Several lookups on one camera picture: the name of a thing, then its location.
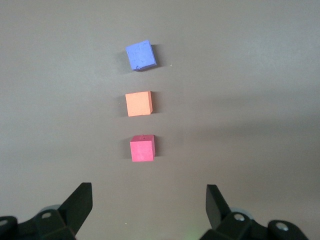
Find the orange block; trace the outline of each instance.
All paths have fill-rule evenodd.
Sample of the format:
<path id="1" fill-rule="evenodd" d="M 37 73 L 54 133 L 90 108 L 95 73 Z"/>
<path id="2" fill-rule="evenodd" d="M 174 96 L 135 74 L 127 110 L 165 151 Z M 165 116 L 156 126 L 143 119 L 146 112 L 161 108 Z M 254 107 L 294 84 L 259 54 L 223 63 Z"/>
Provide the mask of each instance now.
<path id="1" fill-rule="evenodd" d="M 152 113 L 151 91 L 128 93 L 125 99 L 129 117 Z"/>

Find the blue cube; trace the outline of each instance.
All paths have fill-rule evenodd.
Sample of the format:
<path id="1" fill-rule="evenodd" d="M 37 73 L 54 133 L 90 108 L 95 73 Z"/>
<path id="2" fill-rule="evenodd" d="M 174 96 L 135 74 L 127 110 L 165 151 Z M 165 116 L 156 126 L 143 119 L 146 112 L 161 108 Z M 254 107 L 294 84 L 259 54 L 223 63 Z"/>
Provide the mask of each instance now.
<path id="1" fill-rule="evenodd" d="M 145 40 L 125 48 L 131 69 L 140 71 L 157 65 L 149 40 Z"/>

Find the gray background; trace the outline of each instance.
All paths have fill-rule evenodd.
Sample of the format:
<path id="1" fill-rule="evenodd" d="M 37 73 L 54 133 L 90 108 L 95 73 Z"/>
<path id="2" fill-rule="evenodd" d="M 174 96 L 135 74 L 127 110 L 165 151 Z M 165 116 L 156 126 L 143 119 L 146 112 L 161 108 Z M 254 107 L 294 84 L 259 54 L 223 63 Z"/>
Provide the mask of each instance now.
<path id="1" fill-rule="evenodd" d="M 0 216 L 93 184 L 79 240 L 197 240 L 206 184 L 319 239 L 320 1 L 0 1 Z M 159 67 L 130 69 L 149 39 Z M 127 117 L 125 94 L 153 91 Z M 130 138 L 156 135 L 154 162 Z"/>

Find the colored block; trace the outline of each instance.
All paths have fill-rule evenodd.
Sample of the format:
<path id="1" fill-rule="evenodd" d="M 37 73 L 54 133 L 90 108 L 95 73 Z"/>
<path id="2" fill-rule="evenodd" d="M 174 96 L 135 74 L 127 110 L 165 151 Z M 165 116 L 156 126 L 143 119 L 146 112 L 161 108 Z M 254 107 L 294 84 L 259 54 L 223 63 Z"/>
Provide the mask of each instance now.
<path id="1" fill-rule="evenodd" d="M 149 40 L 138 42 L 125 48 L 131 69 L 140 71 L 157 65 Z"/>
<path id="2" fill-rule="evenodd" d="M 128 93 L 125 100 L 129 117 L 150 115 L 153 111 L 151 91 Z"/>
<path id="3" fill-rule="evenodd" d="M 138 135 L 130 141 L 132 162 L 150 162 L 155 159 L 155 136 Z"/>

